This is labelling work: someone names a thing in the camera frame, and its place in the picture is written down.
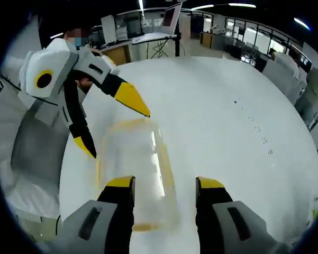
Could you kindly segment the person's left hand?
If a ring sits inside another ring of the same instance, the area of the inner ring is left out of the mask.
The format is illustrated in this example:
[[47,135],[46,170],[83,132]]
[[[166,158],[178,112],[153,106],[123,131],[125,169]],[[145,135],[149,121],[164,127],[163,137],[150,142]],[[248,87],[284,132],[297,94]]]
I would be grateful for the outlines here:
[[92,86],[92,82],[88,78],[84,77],[78,81],[78,86],[81,90],[88,91]]

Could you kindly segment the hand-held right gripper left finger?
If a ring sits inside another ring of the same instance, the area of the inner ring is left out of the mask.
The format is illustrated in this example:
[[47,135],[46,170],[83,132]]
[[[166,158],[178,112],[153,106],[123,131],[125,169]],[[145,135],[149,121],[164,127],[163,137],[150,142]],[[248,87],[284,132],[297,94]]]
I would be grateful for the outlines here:
[[129,253],[135,177],[114,178],[63,222],[62,253]]

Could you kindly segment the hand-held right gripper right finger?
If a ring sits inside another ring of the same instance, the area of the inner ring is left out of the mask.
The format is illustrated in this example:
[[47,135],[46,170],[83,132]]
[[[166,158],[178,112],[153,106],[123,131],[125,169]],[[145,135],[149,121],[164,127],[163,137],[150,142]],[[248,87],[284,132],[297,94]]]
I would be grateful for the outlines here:
[[234,201],[223,184],[196,177],[196,217],[200,253],[290,253],[266,222],[241,201]]

